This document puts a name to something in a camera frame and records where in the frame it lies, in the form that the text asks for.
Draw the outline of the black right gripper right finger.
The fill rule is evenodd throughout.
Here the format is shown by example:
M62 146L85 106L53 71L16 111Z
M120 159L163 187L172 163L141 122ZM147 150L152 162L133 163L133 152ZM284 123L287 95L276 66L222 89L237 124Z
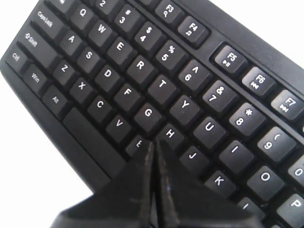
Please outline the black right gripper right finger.
M261 228L260 219L201 183L164 140L155 142L160 228Z

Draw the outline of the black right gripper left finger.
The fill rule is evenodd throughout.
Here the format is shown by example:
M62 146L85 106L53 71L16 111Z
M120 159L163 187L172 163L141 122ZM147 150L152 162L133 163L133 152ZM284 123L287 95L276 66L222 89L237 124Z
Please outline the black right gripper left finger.
M141 147L109 184L60 212L53 228L148 228L152 200L153 143Z

